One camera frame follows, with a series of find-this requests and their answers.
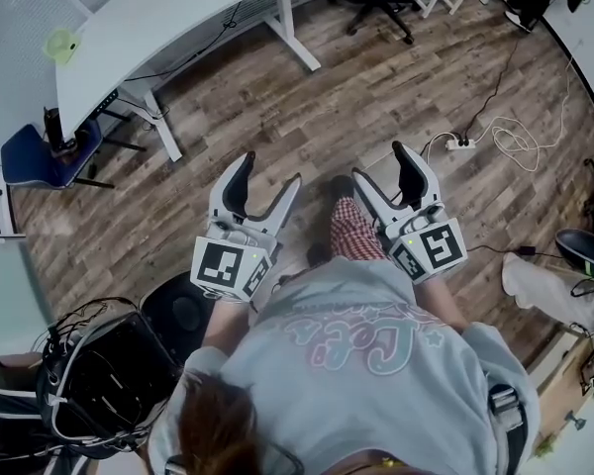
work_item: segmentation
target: black cable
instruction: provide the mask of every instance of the black cable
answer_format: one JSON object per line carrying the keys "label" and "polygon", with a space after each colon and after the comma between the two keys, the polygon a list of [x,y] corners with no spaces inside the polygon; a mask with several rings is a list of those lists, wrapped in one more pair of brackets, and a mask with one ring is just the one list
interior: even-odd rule
{"label": "black cable", "polygon": [[49,330],[45,329],[38,337],[36,337],[36,340],[31,345],[31,350],[29,350],[29,352],[35,352],[36,346],[42,342],[42,340],[41,340],[42,336],[45,334],[48,334],[48,333],[49,333]]}
{"label": "black cable", "polygon": [[[49,358],[50,358],[51,354],[54,353],[58,349],[58,345],[59,345],[61,339],[63,337],[65,337],[67,334],[68,334],[68,336],[70,336],[75,329],[82,327],[82,326],[87,326],[90,322],[92,322],[92,320],[94,318],[96,318],[99,315],[106,312],[109,308],[106,301],[117,301],[119,303],[132,306],[136,311],[139,310],[137,305],[135,305],[129,299],[126,299],[125,297],[111,296],[111,297],[93,299],[92,301],[88,301],[87,303],[81,305],[79,308],[73,310],[72,312],[68,312],[68,313],[64,314],[63,316],[61,316],[54,324],[52,324],[49,327],[49,329],[48,329],[49,337],[47,338],[47,342],[44,345],[44,349],[42,350],[42,367],[47,372],[47,375],[49,376],[49,380],[51,382],[58,381],[58,377],[56,374],[54,374],[54,372],[49,367]],[[86,309],[89,306],[92,306],[97,303],[101,304],[101,307],[99,308],[99,310],[97,312],[95,312],[95,314],[90,316],[89,318],[85,319]],[[73,316],[81,317],[83,320],[67,324],[66,321]]]}
{"label": "black cable", "polygon": [[592,335],[592,333],[587,328],[585,328],[584,326],[580,325],[578,322],[573,322],[572,324],[570,324],[570,328],[573,329],[573,330],[579,330],[579,331],[581,331],[583,333],[583,335],[586,336],[586,337],[589,337],[589,338],[594,337]]}
{"label": "black cable", "polygon": [[121,102],[125,102],[126,104],[130,104],[131,106],[138,107],[139,109],[143,109],[146,113],[149,114],[149,117],[152,118],[153,120],[162,120],[165,116],[167,116],[169,114],[169,106],[165,106],[165,108],[166,108],[165,111],[163,113],[160,113],[159,115],[156,115],[155,116],[145,106],[141,106],[139,104],[135,104],[134,102],[132,102],[130,100],[122,99],[121,97],[118,97],[117,100],[119,100]]}
{"label": "black cable", "polygon": [[171,74],[173,72],[175,72],[176,70],[179,70],[181,67],[184,67],[187,63],[189,63],[190,61],[196,59],[198,56],[200,56],[203,52],[205,52],[207,49],[209,49],[212,45],[214,45],[217,41],[220,40],[220,37],[227,31],[228,28],[235,28],[238,23],[236,21],[234,21],[234,19],[236,18],[236,14],[238,13],[238,10],[240,9],[240,5],[242,4],[241,2],[238,2],[238,5],[236,6],[236,9],[234,10],[233,14],[231,15],[231,19],[227,22],[223,24],[223,29],[220,32],[220,34],[218,34],[210,43],[208,46],[203,47],[202,49],[196,51],[189,59],[185,60],[184,62],[182,62],[180,65],[178,65],[175,68],[172,68],[170,70],[166,70],[165,72],[161,72],[159,74],[150,74],[150,75],[142,75],[139,77],[130,77],[129,79],[126,79],[126,81],[138,81],[139,79],[148,79],[149,77],[161,77],[162,75],[167,75],[167,74]]}
{"label": "black cable", "polygon": [[284,457],[286,457],[293,464],[295,471],[293,471],[291,473],[291,475],[304,475],[304,473],[305,473],[304,464],[301,462],[301,459],[299,459],[299,457],[297,457],[290,450],[285,449],[278,443],[274,443],[271,441],[270,444],[273,447],[275,447],[279,451],[280,454],[282,454]]}
{"label": "black cable", "polygon": [[518,255],[522,255],[522,256],[532,256],[532,255],[542,255],[542,256],[546,256],[546,257],[553,257],[553,258],[560,258],[561,260],[563,260],[563,257],[559,256],[559,255],[552,255],[551,253],[543,253],[541,251],[533,251],[533,252],[526,252],[523,250],[525,246],[521,246],[519,248],[515,248],[515,249],[497,249],[497,248],[493,248],[492,246],[489,246],[488,244],[479,244],[478,246],[474,246],[473,248],[467,248],[466,251],[475,251],[481,248],[484,249],[489,249],[491,251],[494,251],[495,253],[517,253]]}
{"label": "black cable", "polygon": [[[114,376],[114,378],[119,382],[119,384],[121,384],[125,390],[127,390],[128,392],[133,392],[134,393],[134,389],[132,389],[125,381],[123,378],[121,378],[121,375],[119,375],[119,373],[117,373],[117,371],[115,371],[115,368],[112,366],[112,364],[110,363],[110,361],[108,359],[106,359],[103,355],[101,355],[98,351],[96,350],[90,350],[88,353],[92,353],[94,355],[97,355],[101,360],[103,360],[107,365],[108,365],[108,369],[109,371],[112,373],[112,375]],[[74,382],[74,380],[70,381],[70,384],[68,385],[68,390],[71,390],[71,386],[72,386],[72,382]],[[119,419],[125,421],[126,423],[128,423],[130,425],[130,428],[132,430],[134,430],[134,428],[137,427],[137,424],[139,423],[139,419],[141,418],[141,414],[143,413],[143,404],[141,403],[141,399],[135,394],[134,396],[135,401],[138,402],[139,404],[139,412],[137,413],[137,417],[133,420],[133,421],[128,421],[128,419],[126,419],[125,417],[123,417],[119,412],[115,411],[108,403],[106,403],[105,401],[103,401],[103,403],[106,405],[106,408],[112,412],[113,414],[115,414]]]}
{"label": "black cable", "polygon": [[429,147],[429,144],[431,144],[433,140],[434,138],[431,138],[427,141],[427,143],[423,146],[423,150],[420,152],[420,156],[423,156],[425,154],[425,151],[427,151],[427,147]]}
{"label": "black cable", "polygon": [[583,278],[582,280],[580,280],[579,282],[577,282],[576,285],[574,285],[572,287],[572,290],[570,290],[570,296],[572,296],[572,297],[583,297],[583,296],[587,296],[589,294],[594,294],[594,288],[593,289],[590,289],[590,290],[586,290],[584,292],[574,292],[577,287],[580,287],[585,282],[594,283],[594,278]]}
{"label": "black cable", "polygon": [[500,72],[499,77],[497,78],[497,83],[495,84],[495,91],[486,99],[486,101],[484,102],[484,105],[482,106],[482,109],[480,109],[477,113],[475,113],[473,118],[471,118],[471,121],[468,122],[466,129],[464,129],[464,132],[462,133],[462,135],[464,136],[464,138],[466,140],[468,139],[468,131],[471,129],[471,127],[475,123],[475,119],[486,110],[486,106],[488,105],[488,103],[491,101],[491,99],[493,99],[497,95],[497,92],[499,91],[499,85],[502,83],[502,78],[504,77],[504,74],[508,70],[508,66],[511,64],[511,60],[513,59],[513,55],[515,54],[515,51],[517,50],[517,46],[519,45],[519,42],[524,37],[525,36],[519,36],[515,40],[515,46],[513,47],[513,50],[511,51],[510,55],[508,56],[508,59],[506,60],[506,65],[504,65],[504,69]]}

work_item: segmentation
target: electronic device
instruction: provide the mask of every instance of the electronic device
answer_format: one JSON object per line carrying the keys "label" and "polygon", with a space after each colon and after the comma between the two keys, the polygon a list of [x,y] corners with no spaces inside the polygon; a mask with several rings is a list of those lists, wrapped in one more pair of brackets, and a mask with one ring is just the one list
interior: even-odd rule
{"label": "electronic device", "polygon": [[107,114],[106,109],[112,104],[117,98],[119,98],[119,90],[114,90],[105,99],[103,99],[95,110],[90,113],[90,118],[97,118],[101,114]]}
{"label": "electronic device", "polygon": [[253,151],[241,156],[211,189],[207,233],[196,238],[190,276],[205,297],[250,302],[275,261],[277,233],[288,220],[301,176],[284,184],[261,217],[250,216],[245,204],[254,161]]}
{"label": "electronic device", "polygon": [[354,169],[356,191],[379,222],[379,232],[389,246],[389,256],[421,283],[467,258],[459,224],[446,215],[438,178],[413,150],[394,142],[400,164],[400,205],[393,204],[364,172]]}

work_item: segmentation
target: forearm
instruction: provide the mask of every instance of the forearm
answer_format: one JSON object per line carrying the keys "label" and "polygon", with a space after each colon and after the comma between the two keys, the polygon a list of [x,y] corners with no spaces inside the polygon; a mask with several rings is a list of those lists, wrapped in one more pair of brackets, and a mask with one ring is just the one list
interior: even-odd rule
{"label": "forearm", "polygon": [[459,333],[468,327],[468,320],[464,317],[455,299],[440,276],[434,276],[414,287],[418,306],[438,317],[448,326]]}
{"label": "forearm", "polygon": [[216,301],[203,346],[215,346],[227,355],[236,351],[248,333],[248,305]]}

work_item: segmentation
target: blue chair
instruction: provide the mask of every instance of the blue chair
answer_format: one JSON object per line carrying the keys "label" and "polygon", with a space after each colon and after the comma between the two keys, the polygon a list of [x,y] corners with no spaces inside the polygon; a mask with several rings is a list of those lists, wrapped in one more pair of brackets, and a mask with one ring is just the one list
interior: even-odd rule
{"label": "blue chair", "polygon": [[88,160],[102,143],[145,151],[144,147],[104,138],[96,120],[86,120],[81,127],[78,156],[70,163],[63,163],[50,153],[50,144],[44,141],[33,125],[26,125],[2,146],[2,173],[12,186],[29,186],[63,190],[72,183],[114,188],[110,183],[78,178]]}

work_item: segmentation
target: white cloth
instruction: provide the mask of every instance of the white cloth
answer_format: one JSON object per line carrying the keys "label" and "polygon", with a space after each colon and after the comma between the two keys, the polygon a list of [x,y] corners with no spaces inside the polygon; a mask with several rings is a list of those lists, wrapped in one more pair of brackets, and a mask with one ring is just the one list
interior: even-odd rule
{"label": "white cloth", "polygon": [[[572,297],[570,291],[581,278],[575,274],[555,274],[526,262],[514,253],[504,256],[502,285],[517,306],[525,310],[536,306],[549,317],[569,326],[579,323],[594,333],[594,294]],[[587,283],[589,290],[594,284]]]}
{"label": "white cloth", "polygon": [[[219,374],[249,389],[257,432],[319,475],[362,450],[384,450],[436,475],[493,475],[498,446],[489,389],[514,387],[528,416],[524,458],[539,430],[539,399],[496,329],[462,335],[415,305],[409,276],[389,260],[337,257],[283,286],[227,358],[191,354],[185,371]],[[185,390],[154,425],[155,475],[178,453]],[[265,474],[294,473],[269,448]]]}

